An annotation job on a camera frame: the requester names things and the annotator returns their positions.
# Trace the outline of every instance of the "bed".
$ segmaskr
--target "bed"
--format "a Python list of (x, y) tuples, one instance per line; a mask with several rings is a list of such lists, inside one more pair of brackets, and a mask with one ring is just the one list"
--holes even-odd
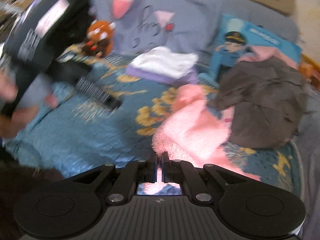
[[(98, 19), (112, 21), (110, 0), (92, 0), (92, 4)], [(180, 10), (187, 5), (191, 8), (189, 11)], [(72, 60), (92, 65), (89, 78), (120, 97), (122, 106), (115, 112), (108, 112), (72, 87), (56, 83), (54, 91), (59, 106), (55, 110), (41, 106), (36, 119), (14, 140), (5, 142), (7, 150), (21, 165), (57, 168), (65, 177), (70, 177), (104, 163), (123, 167), (131, 160), (147, 159), (152, 151), (152, 135), (176, 95), (176, 88), (127, 76), (124, 72), (127, 64), (151, 44), (165, 44), (171, 50), (183, 53), (196, 52), (199, 67), (206, 67), (222, 13), (263, 26), (288, 41), (298, 39), (298, 28), (289, 17), (248, 0), (135, 0), (132, 8), (116, 22), (115, 49), (109, 57), (103, 60), (83, 57), (76, 45), (62, 55), (62, 58), (72, 55)], [(146, 32), (137, 31), (139, 24), (153, 26), (156, 23), (155, 11), (174, 12), (171, 20), (178, 33), (176, 36), (165, 33), (155, 36), (152, 28)], [(208, 99), (215, 97), (216, 87), (204, 80), (199, 84)], [(310, 121), (306, 119), (302, 125), (307, 127)], [(230, 142), (222, 147), (226, 156), (244, 172), (258, 175), (265, 183), (305, 198), (308, 178), (303, 172), (304, 158), (300, 151), (309, 151), (310, 146), (303, 141), (303, 136), (309, 137), (307, 134), (305, 132), (274, 150), (242, 148)], [(157, 194), (179, 194), (179, 189), (166, 186)]]
[(309, 89), (308, 106), (299, 126), (299, 135), (293, 141), (299, 149), (303, 177), (302, 195), (307, 217), (301, 235), (303, 239), (319, 239), (320, 217), (320, 93)]

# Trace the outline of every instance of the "blanket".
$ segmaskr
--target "blanket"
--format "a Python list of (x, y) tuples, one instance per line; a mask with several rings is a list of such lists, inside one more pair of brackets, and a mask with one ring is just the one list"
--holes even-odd
[(303, 178), (301, 198), (307, 217), (300, 234), (304, 240), (320, 239), (320, 92), (310, 87), (308, 105), (299, 125), (299, 134), (293, 139), (301, 153)]
[[(56, 168), (67, 178), (104, 163), (124, 167), (129, 161), (149, 157), (152, 135), (169, 113), (176, 88), (126, 75), (132, 58), (97, 59), (79, 52), (72, 46), (62, 58), (92, 65), (88, 78), (121, 98), (122, 105), (110, 113), (68, 85), (55, 84), (59, 106), (54, 110), (41, 106), (36, 119), (5, 143), (21, 165)], [(216, 96), (215, 87), (203, 81), (200, 85), (208, 100)], [(220, 117), (219, 112), (210, 111)], [(222, 148), (243, 172), (300, 196), (299, 156), (291, 142), (274, 150), (253, 150), (230, 142)], [(179, 189), (168, 185), (157, 194), (179, 194)]]

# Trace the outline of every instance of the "pink cloth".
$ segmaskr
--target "pink cloth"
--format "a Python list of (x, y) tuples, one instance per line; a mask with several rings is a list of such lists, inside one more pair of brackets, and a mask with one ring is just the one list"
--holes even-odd
[(277, 48), (274, 47), (265, 47), (265, 46), (250, 46), (251, 51), (254, 53), (253, 56), (242, 56), (238, 59), (240, 61), (248, 62), (262, 62), (267, 59), (277, 57), (285, 62), (288, 66), (298, 69), (299, 64), (290, 59), (287, 55), (280, 52)]
[[(206, 106), (206, 98), (201, 86), (185, 85), (178, 89), (172, 114), (157, 129), (152, 139), (154, 151), (161, 155), (168, 152), (171, 160), (191, 162), (202, 168), (212, 163), (247, 177), (260, 180), (259, 176), (244, 173), (226, 157), (220, 145), (228, 140), (234, 109), (229, 108), (222, 119), (212, 115)], [(158, 170), (161, 181), (161, 170)], [(144, 184), (147, 194), (159, 192), (164, 183)]]

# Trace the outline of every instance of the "black mechanical arm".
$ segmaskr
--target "black mechanical arm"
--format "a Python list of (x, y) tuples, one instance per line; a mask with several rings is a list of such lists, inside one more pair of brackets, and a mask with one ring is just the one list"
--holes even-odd
[(157, 159), (107, 163), (27, 194), (14, 210), (21, 240), (297, 240), (306, 216), (290, 192), (213, 164), (161, 159), (182, 195), (136, 195), (156, 182)]

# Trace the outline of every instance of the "human hand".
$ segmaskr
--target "human hand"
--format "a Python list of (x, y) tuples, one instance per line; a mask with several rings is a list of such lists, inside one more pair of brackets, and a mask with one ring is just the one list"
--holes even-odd
[(216, 51), (219, 51), (221, 48), (223, 47), (223, 45), (220, 45), (216, 48)]
[[(17, 87), (10, 82), (4, 73), (0, 73), (0, 97), (6, 102), (13, 102), (17, 93)], [(54, 95), (47, 96), (45, 101), (51, 108), (55, 108), (58, 104)], [(38, 111), (39, 106), (35, 105), (16, 110), (11, 118), (0, 115), (0, 137), (14, 138), (36, 117)]]

